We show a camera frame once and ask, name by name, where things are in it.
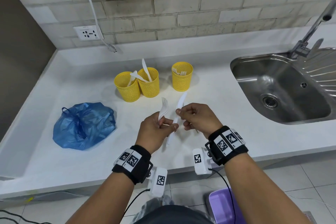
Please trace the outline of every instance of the wall socket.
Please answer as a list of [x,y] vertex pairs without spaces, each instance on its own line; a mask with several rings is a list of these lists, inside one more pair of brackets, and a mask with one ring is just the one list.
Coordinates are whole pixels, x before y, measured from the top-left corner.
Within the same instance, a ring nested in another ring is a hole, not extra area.
[[78,38],[81,41],[95,41],[95,40],[100,40],[98,31],[97,31],[97,26],[74,26],[74,30],[76,31]]

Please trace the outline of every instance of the blue plastic bag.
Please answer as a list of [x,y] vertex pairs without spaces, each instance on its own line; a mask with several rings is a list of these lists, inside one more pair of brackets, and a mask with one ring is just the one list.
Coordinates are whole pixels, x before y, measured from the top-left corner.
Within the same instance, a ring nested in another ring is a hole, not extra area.
[[53,140],[62,148],[86,150],[115,130],[114,111],[102,103],[82,103],[67,109],[54,125]]

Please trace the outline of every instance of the faucet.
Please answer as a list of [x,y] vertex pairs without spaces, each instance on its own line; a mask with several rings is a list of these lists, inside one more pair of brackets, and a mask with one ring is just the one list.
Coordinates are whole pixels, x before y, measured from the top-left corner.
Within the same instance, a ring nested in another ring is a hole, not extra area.
[[324,12],[319,16],[317,21],[312,25],[312,27],[309,29],[308,33],[305,35],[305,37],[298,41],[297,44],[294,46],[294,48],[289,52],[289,58],[291,59],[297,59],[298,56],[307,57],[309,53],[316,52],[319,47],[321,46],[323,42],[323,38],[319,39],[313,46],[313,48],[309,49],[307,48],[308,40],[310,37],[315,33],[317,30],[317,27],[322,23],[329,21],[336,9],[336,0],[332,0]]

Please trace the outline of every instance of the yellow mesh cup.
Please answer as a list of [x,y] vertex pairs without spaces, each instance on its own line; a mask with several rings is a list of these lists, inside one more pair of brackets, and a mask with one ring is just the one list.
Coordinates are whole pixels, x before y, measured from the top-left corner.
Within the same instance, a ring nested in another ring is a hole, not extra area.
[[131,79],[130,73],[131,72],[122,72],[114,78],[114,84],[126,102],[134,102],[140,97],[140,89],[137,79],[132,82],[131,86],[127,87],[128,82]]
[[[173,68],[176,68],[178,73],[186,71],[187,75],[181,76],[173,72]],[[171,68],[173,76],[173,88],[177,91],[186,91],[190,87],[190,81],[192,77],[193,67],[187,62],[177,62]]]
[[[149,75],[152,78],[152,82],[143,82],[141,80],[138,80],[141,91],[143,95],[147,98],[153,98],[157,96],[160,93],[160,86],[159,86],[159,72],[152,67],[148,67]],[[148,75],[145,73],[144,69],[141,69],[138,72],[138,75],[140,75],[145,80],[149,81]]]

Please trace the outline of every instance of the purple plastic container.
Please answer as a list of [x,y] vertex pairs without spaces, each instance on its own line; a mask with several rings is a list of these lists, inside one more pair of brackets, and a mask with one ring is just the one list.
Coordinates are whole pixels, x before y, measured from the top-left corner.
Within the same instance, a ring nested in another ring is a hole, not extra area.
[[[233,192],[231,191],[231,193],[236,211],[236,224],[246,224],[243,214],[234,198]],[[208,207],[208,209],[211,208],[212,211],[209,211],[209,213],[212,213],[217,224],[234,224],[234,213],[228,188],[212,192],[209,195],[209,205],[210,207]]]

